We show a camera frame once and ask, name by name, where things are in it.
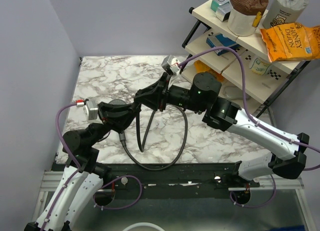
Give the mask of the black T-shaped fitting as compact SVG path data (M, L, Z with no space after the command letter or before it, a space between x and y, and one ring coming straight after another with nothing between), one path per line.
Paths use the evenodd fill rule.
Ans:
M142 107L142 104L141 103L138 103L138 102L135 102L134 103L134 107L135 107L135 110L134 112L138 115L140 112L141 112L141 107Z

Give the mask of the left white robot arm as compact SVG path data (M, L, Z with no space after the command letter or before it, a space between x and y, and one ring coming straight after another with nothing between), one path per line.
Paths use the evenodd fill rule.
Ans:
M83 107L91 124L85 129L59 134L68 160L61 180L43 213L26 225L26 231L70 231L80 213L99 189L111 182L111 168L97 162L94 144L110 131L122 133L140 113L141 105L110 104L78 100L70 107Z

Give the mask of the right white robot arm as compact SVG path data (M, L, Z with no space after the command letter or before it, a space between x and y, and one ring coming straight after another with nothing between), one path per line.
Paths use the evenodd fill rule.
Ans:
M154 84L138 90L134 101L154 111L167 105L195 113L204 113L202 121L213 129L242 136L267 149L270 153L249 161L236 162L230 182L241 187L247 181L275 174L293 180L305 169L305 148L298 143L309 142L309 136L289 134L259 119L249 118L238 104L219 96L222 84L207 72L194 76L190 89L170 85L165 72Z

